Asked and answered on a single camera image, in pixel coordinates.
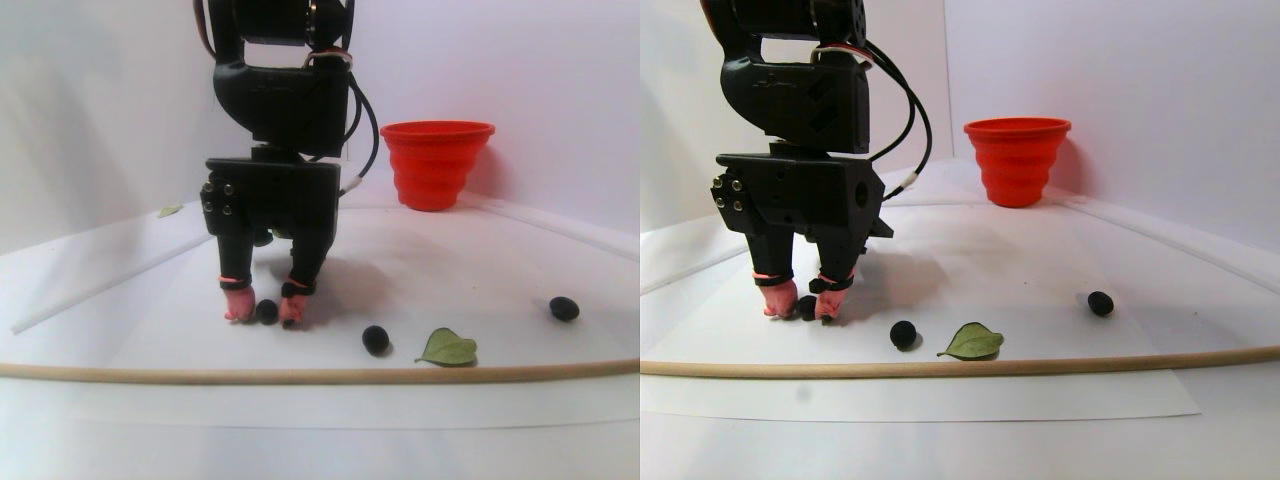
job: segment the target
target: white wall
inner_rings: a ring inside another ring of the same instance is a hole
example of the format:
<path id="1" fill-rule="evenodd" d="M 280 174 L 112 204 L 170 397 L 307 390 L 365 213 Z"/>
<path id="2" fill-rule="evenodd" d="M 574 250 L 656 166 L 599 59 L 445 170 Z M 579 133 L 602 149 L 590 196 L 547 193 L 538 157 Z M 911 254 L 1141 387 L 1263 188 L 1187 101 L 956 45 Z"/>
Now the white wall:
<path id="1" fill-rule="evenodd" d="M 933 156 L 951 156 L 947 59 L 942 0 L 867 0 L 868 37 L 901 68 L 920 96 L 934 131 Z M 695 0 L 645 0 L 640 65 L 645 97 L 640 188 L 643 228 L 662 228 L 714 215 L 708 189 L 723 168 L 716 155 L 764 152 L 768 141 L 737 116 L 719 88 L 724 55 Z M 808 61 L 812 42 L 765 41 L 771 61 Z M 872 150 L 887 145 L 906 122 L 906 97 L 888 77 L 870 73 Z M 924 151 L 923 128 L 877 161 L 881 172 L 914 166 Z"/>
<path id="2" fill-rule="evenodd" d="M 1053 184 L 1280 251 L 1280 3 L 950 0 L 946 15 L 957 155 L 966 122 L 1066 118 Z"/>
<path id="3" fill-rule="evenodd" d="M 637 6 L 364 0 L 351 50 L 383 124 L 497 125 L 468 191 L 639 233 Z M 367 145 L 362 131 L 351 159 Z"/>
<path id="4" fill-rule="evenodd" d="M 639 232 L 637 1 L 366 0 L 356 23 L 383 124 L 497 124 L 468 189 Z M 253 145 L 214 97 L 187 1 L 5 0 L 0 45 L 0 253 L 192 201 L 205 159 Z M 369 145 L 361 129 L 348 165 Z"/>
<path id="5" fill-rule="evenodd" d="M 6 0 L 0 45 L 0 253 L 195 200 L 251 145 L 189 3 Z"/>

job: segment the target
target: dried leaf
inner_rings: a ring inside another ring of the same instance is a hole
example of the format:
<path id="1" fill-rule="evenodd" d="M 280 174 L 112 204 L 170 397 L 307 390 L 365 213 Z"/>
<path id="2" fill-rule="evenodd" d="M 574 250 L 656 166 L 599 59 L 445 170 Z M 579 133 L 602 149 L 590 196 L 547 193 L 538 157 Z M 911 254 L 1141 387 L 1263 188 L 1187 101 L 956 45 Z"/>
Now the dried leaf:
<path id="1" fill-rule="evenodd" d="M 951 346 L 938 356 L 950 355 L 960 360 L 975 360 L 1000 352 L 1000 346 L 1005 343 L 1005 335 L 991 332 L 982 324 L 974 321 L 965 324 L 951 339 Z"/>
<path id="2" fill-rule="evenodd" d="M 182 205 L 170 205 L 170 206 L 166 206 L 166 207 L 164 207 L 164 209 L 160 209 L 160 212 L 159 212 L 159 214 L 156 214 L 156 218 L 157 218 L 157 219 L 163 219 L 163 218 L 165 218 L 165 216 L 169 216 L 169 215 L 173 215 L 173 214 L 177 214 L 177 212 L 178 212 L 178 210 L 182 210 Z"/>
<path id="3" fill-rule="evenodd" d="M 413 362 L 431 362 L 440 366 L 462 366 L 475 364 L 476 340 L 458 337 L 447 328 L 435 329 L 426 339 L 422 357 Z"/>

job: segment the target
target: wooden dowel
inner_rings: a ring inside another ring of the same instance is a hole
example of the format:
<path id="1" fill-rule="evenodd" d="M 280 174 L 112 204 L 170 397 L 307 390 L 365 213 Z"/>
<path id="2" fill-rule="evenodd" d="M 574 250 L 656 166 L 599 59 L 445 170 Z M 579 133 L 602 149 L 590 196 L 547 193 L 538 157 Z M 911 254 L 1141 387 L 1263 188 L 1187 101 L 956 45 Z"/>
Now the wooden dowel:
<path id="1" fill-rule="evenodd" d="M 1014 376 L 1098 374 L 1111 371 L 1201 369 L 1280 360 L 1280 346 L 1216 352 L 1134 357 L 938 361 L 906 364 L 735 365 L 641 361 L 640 372 L 718 379 L 900 379 L 942 376 Z"/>
<path id="2" fill-rule="evenodd" d="M 539 366 L 349 370 L 151 370 L 0 364 L 0 376 L 15 379 L 154 385 L 438 385 L 570 380 L 639 371 L 639 358 Z"/>

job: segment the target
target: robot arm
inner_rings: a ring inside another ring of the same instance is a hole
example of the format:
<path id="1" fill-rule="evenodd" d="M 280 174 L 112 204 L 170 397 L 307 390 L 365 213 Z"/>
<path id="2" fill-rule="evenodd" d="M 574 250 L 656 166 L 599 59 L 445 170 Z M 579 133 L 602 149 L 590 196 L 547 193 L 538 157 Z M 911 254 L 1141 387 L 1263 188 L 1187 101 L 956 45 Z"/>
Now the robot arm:
<path id="1" fill-rule="evenodd" d="M 344 143 L 349 55 L 334 49 L 349 38 L 347 8 L 338 0 L 210 0 L 214 91 L 223 109 L 253 140 L 316 156 L 338 156 Z M 310 46 L 302 68 L 244 63 L 244 42 Z"/>
<path id="2" fill-rule="evenodd" d="M 721 87 L 733 110 L 765 134 L 823 151 L 865 154 L 870 137 L 867 69 L 850 55 L 767 63 L 763 38 L 865 45 L 860 0 L 703 0 L 724 47 Z"/>
<path id="3" fill-rule="evenodd" d="M 264 142 L 247 159 L 209 159 L 209 180 L 200 198 L 209 233 L 218 237 L 227 296 L 225 317 L 244 321 L 255 311 L 253 247 L 271 242 L 274 232 L 291 239 L 293 269 L 280 288 L 279 316 L 285 328 L 302 320 L 315 293 L 320 268 L 337 236 L 338 197 L 358 184 L 378 154 L 378 120 L 351 73 L 351 26 L 355 0 L 209 0 L 212 44 L 205 32 L 205 0 L 195 0 L 201 40 L 214 56 L 214 91 L 223 109 Z M 335 42 L 342 38 L 342 47 Z M 262 68 L 244 61 L 244 42 L 311 49 L 300 68 Z M 357 115 L 346 129 L 347 97 L 353 92 Z M 374 148 L 347 188 L 339 188 L 339 166 L 317 163 L 338 156 L 360 122 L 369 115 Z M 303 160 L 301 154 L 312 155 Z M 274 303 L 257 306 L 275 311 Z M 264 323 L 274 321 L 262 317 Z"/>
<path id="4" fill-rule="evenodd" d="M 712 197 L 726 227 L 746 236 L 754 282 L 765 300 L 764 314 L 833 321 L 852 284 L 858 257 L 869 237 L 893 237 L 879 218 L 884 195 L 873 160 L 910 132 L 915 111 L 929 132 L 928 116 L 901 72 L 867 40 L 860 0 L 701 0 L 707 22 L 724 49 L 721 87 L 728 104 L 765 134 L 782 141 L 768 154 L 724 154 L 724 174 L 712 182 Z M 768 63 L 764 38 L 817 41 L 809 63 Z M 858 56 L 869 61 L 859 61 Z M 869 159 L 832 157 L 828 152 L 865 154 L 869 137 L 867 70 L 879 67 L 908 95 L 908 128 Z M 925 148 L 925 160 L 929 148 Z M 919 173 L 924 160 L 916 168 Z M 817 244 L 815 298 L 796 297 L 791 243 L 801 234 Z"/>

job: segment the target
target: red cup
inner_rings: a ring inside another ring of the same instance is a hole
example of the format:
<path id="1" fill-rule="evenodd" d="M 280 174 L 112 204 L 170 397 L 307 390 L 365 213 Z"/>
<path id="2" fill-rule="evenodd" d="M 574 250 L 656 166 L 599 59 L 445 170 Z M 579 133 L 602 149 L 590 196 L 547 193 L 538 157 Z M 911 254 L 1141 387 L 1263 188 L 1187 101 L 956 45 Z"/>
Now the red cup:
<path id="1" fill-rule="evenodd" d="M 480 122 L 407 122 L 381 128 L 392 154 L 399 202 L 413 210 L 440 211 L 458 202 L 476 154 L 494 127 Z"/>
<path id="2" fill-rule="evenodd" d="M 964 125 L 977 150 L 982 184 L 992 204 L 1019 209 L 1041 200 L 1048 169 L 1071 123 L 1057 118 L 1010 116 Z"/>

